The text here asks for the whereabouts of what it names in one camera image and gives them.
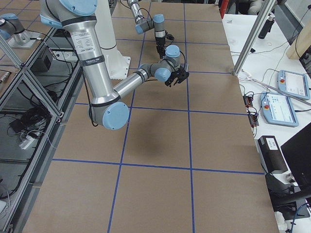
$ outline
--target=blue cable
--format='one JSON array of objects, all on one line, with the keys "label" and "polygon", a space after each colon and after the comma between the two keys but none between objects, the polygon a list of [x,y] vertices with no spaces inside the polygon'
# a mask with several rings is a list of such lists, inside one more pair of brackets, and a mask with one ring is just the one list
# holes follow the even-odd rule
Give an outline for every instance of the blue cable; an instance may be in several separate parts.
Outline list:
[{"label": "blue cable", "polygon": [[301,206],[296,210],[296,213],[295,213],[294,218],[293,218],[293,222],[292,222],[292,227],[291,227],[290,233],[293,233],[293,228],[294,228],[295,219],[296,219],[296,217],[298,216],[299,210],[300,210],[302,207],[304,207],[305,205],[308,205],[308,204],[309,204],[308,202],[307,202],[307,203],[304,203],[303,205],[301,205]]}]

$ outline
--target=electronic device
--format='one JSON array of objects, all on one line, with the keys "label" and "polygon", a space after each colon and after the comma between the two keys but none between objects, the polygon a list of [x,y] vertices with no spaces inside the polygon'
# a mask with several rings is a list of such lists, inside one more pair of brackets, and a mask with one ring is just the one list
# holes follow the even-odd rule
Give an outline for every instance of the electronic device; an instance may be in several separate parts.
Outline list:
[{"label": "electronic device", "polygon": [[262,136],[258,144],[268,173],[282,174],[288,171],[274,136]]},{"label": "electronic device", "polygon": [[263,92],[260,96],[262,112],[269,124],[298,126],[291,99],[279,93]]},{"label": "electronic device", "polygon": [[49,71],[52,61],[53,55],[49,51],[48,47],[45,47],[45,49],[43,49],[42,52],[39,54],[38,58],[36,59],[30,70],[32,72]]},{"label": "electronic device", "polygon": [[308,78],[305,74],[280,70],[277,77],[277,85],[281,91],[304,100],[310,99]]},{"label": "electronic device", "polygon": [[[310,143],[311,123],[281,146],[285,161],[299,186],[284,184],[266,175],[271,202],[275,211],[282,212],[285,220],[293,219],[296,210],[311,201]],[[307,207],[299,210],[296,218],[309,217]]]}]

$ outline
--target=blue grid line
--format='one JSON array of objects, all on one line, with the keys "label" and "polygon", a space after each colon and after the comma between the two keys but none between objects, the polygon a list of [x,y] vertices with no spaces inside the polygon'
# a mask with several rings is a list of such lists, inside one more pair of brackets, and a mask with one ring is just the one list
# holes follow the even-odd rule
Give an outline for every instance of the blue grid line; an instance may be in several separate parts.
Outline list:
[{"label": "blue grid line", "polygon": [[53,161],[61,161],[61,162],[86,163],[86,164],[108,164],[108,165],[120,165],[120,163],[105,162],[105,161],[92,161],[92,160],[56,159],[56,158],[53,158],[52,160],[53,160]]},{"label": "blue grid line", "polygon": [[[116,40],[155,42],[155,40],[139,40],[139,39],[124,39],[124,38],[119,38]],[[185,43],[185,42],[174,41],[174,43]],[[222,44],[222,43],[209,43],[209,42],[187,42],[187,43],[188,44],[199,44],[199,45],[228,45],[228,44]]]},{"label": "blue grid line", "polygon": [[8,4],[6,4],[3,8],[1,8],[0,11],[6,9],[6,7],[7,7],[8,5],[10,5],[12,2],[13,2],[13,0],[11,0],[11,1],[10,1]]},{"label": "blue grid line", "polygon": [[234,171],[234,170],[220,170],[220,169],[207,169],[207,168],[190,168],[182,166],[161,166],[161,165],[148,165],[148,164],[131,164],[131,163],[116,163],[106,161],[94,161],[94,160],[78,160],[78,159],[56,159],[53,161],[59,162],[71,162],[71,163],[86,163],[86,164],[106,164],[106,165],[122,165],[122,166],[138,166],[138,167],[153,167],[163,169],[176,169],[176,170],[192,170],[192,171],[204,171],[204,172],[220,172],[220,173],[235,173],[235,174],[246,174],[246,175],[264,175],[264,172],[255,171]]},{"label": "blue grid line", "polygon": [[189,73],[202,73],[202,74],[231,74],[230,72],[213,72],[213,71],[188,71]]},{"label": "blue grid line", "polygon": [[17,14],[17,16],[20,14],[20,13],[22,13],[23,12],[23,10],[25,10],[26,9],[26,7],[27,6],[29,6],[29,4],[31,3],[32,1],[29,1],[29,3],[23,8],[23,9],[19,9],[19,10],[21,10],[21,12],[19,12],[18,14]]},{"label": "blue grid line", "polygon": [[[143,48],[144,48],[144,41],[142,42],[142,45],[141,45],[141,51],[140,51],[140,57],[139,57],[138,66],[140,66]],[[126,131],[125,131],[124,143],[123,143],[122,154],[121,154],[121,159],[120,159],[120,165],[119,165],[119,171],[118,171],[117,182],[116,182],[116,187],[115,187],[115,193],[114,193],[114,196],[113,196],[113,201],[112,201],[112,206],[111,206],[111,212],[110,212],[110,217],[109,217],[109,224],[108,224],[107,233],[110,233],[112,217],[113,217],[113,211],[114,211],[114,206],[115,206],[115,202],[116,202],[116,198],[117,198],[117,191],[118,191],[119,180],[120,180],[120,175],[121,175],[121,168],[122,168],[122,162],[123,162],[123,157],[124,157],[124,152],[125,152],[125,145],[126,145],[126,140],[127,140],[127,134],[128,134],[129,126],[130,126],[130,120],[131,120],[131,114],[132,114],[132,107],[133,107],[134,98],[135,98],[135,90],[134,90],[133,96],[132,96],[130,113],[129,113],[128,123],[127,123]]]},{"label": "blue grid line", "polygon": [[[184,27],[185,27],[185,63],[187,59],[187,28],[186,28],[186,7],[184,7]],[[187,79],[187,108],[188,108],[188,135],[189,135],[189,161],[190,161],[190,188],[191,188],[191,216],[192,216],[192,233],[195,233],[195,215],[194,215],[194,193],[193,193],[193,172],[192,172],[192,149],[191,149],[191,122],[190,122],[190,99],[189,99],[189,82]]]},{"label": "blue grid line", "polygon": [[[88,105],[88,103],[79,103],[77,105]],[[213,112],[213,111],[199,111],[199,110],[183,110],[183,109],[169,109],[169,108],[148,108],[148,107],[135,107],[130,106],[131,109],[146,109],[146,110],[160,110],[160,111],[173,111],[173,112],[188,112],[188,113],[208,113],[208,114],[222,114],[222,115],[237,115],[237,116],[247,116],[247,113],[225,113],[225,112]]]},{"label": "blue grid line", "polygon": [[249,175],[264,175],[264,172],[253,172],[253,171],[232,171],[232,170],[217,170],[217,169],[204,169],[204,168],[193,168],[192,170],[194,170],[194,171],[222,172],[222,173],[249,174]]},{"label": "blue grid line", "polygon": [[[121,17],[121,16],[113,16],[112,18],[130,18],[130,19],[133,19],[132,17]],[[221,21],[210,21],[210,20],[185,20],[185,19],[171,19],[171,18],[166,18],[165,20],[167,20],[167,21],[182,21],[182,22],[222,23]]]},{"label": "blue grid line", "polygon": [[129,164],[123,163],[122,166],[139,166],[139,167],[153,167],[153,168],[164,168],[164,169],[176,169],[176,170],[190,170],[189,167],[180,166],[159,166],[159,165],[148,165],[148,164]]}]

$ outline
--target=computer monitor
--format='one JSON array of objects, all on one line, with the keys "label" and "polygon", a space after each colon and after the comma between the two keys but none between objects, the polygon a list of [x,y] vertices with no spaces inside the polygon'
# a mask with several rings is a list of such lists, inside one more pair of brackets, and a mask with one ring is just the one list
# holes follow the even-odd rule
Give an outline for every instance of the computer monitor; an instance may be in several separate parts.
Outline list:
[{"label": "computer monitor", "polygon": [[281,150],[305,198],[311,202],[311,123],[285,142]]},{"label": "computer monitor", "polygon": [[[293,219],[297,208],[311,201],[311,123],[281,146],[284,158],[298,186],[284,184],[267,174],[266,181],[274,211]],[[309,217],[307,207],[296,218]]]}]

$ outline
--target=robotic arm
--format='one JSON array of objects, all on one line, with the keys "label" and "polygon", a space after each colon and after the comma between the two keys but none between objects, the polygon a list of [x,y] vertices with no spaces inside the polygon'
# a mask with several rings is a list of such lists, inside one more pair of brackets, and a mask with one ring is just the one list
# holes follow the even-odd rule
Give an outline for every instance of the robotic arm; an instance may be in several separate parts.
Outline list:
[{"label": "robotic arm", "polygon": [[11,13],[0,16],[0,34],[5,40],[14,36],[14,40],[20,45],[30,41],[30,36],[25,31],[18,17]]},{"label": "robotic arm", "polygon": [[132,11],[135,19],[135,29],[138,34],[143,34],[152,28],[155,29],[156,50],[162,59],[165,56],[165,39],[174,40],[171,34],[168,34],[164,27],[164,16],[162,14],[154,15],[153,20],[145,18],[139,6],[139,0],[127,0],[127,4]]},{"label": "robotic arm", "polygon": [[93,94],[92,120],[107,129],[117,130],[127,123],[129,110],[120,102],[125,95],[152,76],[165,82],[180,69],[180,51],[172,45],[167,47],[164,59],[159,63],[142,65],[113,87],[94,28],[97,0],[41,0],[40,4],[43,23],[70,32]]}]

